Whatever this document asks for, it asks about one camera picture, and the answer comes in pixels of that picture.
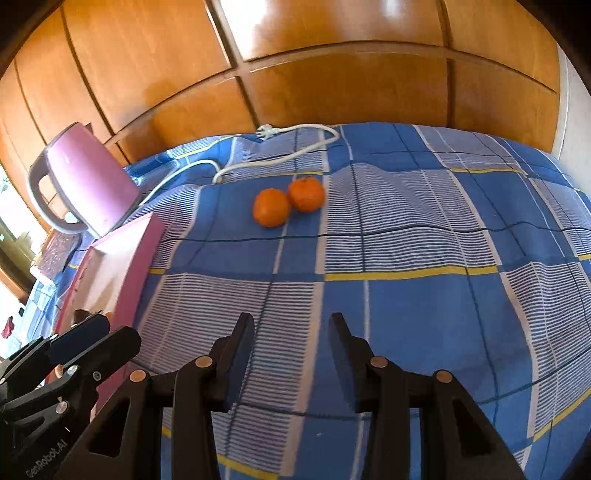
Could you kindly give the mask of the pink white tray box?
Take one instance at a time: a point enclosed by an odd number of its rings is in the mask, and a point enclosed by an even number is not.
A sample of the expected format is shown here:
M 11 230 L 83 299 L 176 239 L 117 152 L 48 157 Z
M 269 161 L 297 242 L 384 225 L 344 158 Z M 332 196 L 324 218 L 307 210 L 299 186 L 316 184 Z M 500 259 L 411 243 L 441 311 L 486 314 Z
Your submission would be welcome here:
M 156 213 L 149 212 L 95 241 L 66 291 L 53 331 L 68 331 L 77 309 L 102 313 L 111 331 L 130 327 L 164 230 Z

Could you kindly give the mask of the patterned tissue box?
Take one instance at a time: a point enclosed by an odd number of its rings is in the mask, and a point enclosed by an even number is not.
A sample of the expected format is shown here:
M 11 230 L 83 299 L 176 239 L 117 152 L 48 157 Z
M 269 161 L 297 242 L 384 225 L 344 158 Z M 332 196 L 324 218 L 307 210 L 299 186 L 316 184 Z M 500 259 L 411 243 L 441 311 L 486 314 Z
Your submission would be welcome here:
M 54 283 L 81 240 L 80 233 L 64 234 L 51 230 L 31 264 L 30 273 L 43 283 Z

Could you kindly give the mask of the orange mandarin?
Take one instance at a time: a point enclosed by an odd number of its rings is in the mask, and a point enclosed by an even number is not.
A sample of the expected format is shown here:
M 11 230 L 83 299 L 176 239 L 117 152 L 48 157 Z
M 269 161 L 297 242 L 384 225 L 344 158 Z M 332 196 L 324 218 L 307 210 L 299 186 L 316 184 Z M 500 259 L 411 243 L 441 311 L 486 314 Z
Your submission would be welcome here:
M 253 202 L 252 217 L 257 224 L 266 228 L 283 226 L 290 217 L 287 194 L 274 188 L 260 191 Z
M 325 188 L 315 177 L 301 177 L 288 185 L 287 197 L 290 204 L 301 213 L 312 213 L 325 203 Z

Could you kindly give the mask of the dark round beetroot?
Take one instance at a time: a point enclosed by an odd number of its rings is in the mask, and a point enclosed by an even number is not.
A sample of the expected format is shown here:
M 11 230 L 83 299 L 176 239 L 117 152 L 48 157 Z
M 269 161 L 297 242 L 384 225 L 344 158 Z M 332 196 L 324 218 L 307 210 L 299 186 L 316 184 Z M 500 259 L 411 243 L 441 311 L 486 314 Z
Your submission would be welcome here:
M 76 309 L 73 313 L 72 325 L 77 325 L 77 324 L 82 323 L 89 316 L 90 316 L 90 313 L 87 310 Z

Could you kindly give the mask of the pink electric kettle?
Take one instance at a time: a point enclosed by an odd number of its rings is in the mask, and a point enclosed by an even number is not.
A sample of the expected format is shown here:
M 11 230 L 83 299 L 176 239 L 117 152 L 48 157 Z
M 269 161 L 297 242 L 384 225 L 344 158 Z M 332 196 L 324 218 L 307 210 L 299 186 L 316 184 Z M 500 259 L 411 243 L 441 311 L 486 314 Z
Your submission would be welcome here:
M 49 178 L 67 210 L 58 217 L 43 199 L 40 181 Z M 75 122 L 60 132 L 29 169 L 27 193 L 40 216 L 64 234 L 83 231 L 96 238 L 118 228 L 139 203 L 138 186 L 92 130 Z

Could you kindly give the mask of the blue plaid bedsheet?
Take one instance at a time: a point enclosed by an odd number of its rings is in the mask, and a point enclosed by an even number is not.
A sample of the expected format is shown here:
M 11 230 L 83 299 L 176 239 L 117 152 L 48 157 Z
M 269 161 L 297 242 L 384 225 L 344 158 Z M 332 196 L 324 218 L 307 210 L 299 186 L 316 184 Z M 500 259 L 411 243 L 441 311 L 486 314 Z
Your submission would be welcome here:
M 370 419 L 349 407 L 329 317 L 402 369 L 445 369 L 529 479 L 558 479 L 590 431 L 590 199 L 549 154 L 408 124 L 207 137 L 127 170 L 165 226 L 134 363 L 174 371 L 256 321 L 235 407 L 214 417 L 226 479 L 356 479 Z M 320 210 L 283 226 L 256 195 L 297 178 Z

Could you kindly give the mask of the wooden headboard panels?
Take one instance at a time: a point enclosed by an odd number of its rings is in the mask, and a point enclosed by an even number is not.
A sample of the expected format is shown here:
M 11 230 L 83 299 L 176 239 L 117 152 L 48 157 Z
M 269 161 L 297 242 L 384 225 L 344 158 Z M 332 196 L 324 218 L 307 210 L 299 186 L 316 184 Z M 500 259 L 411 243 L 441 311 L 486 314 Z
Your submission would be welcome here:
M 554 38 L 515 1 L 47 1 L 1 67 L 19 193 L 73 122 L 122 165 L 263 124 L 403 122 L 550 150 Z

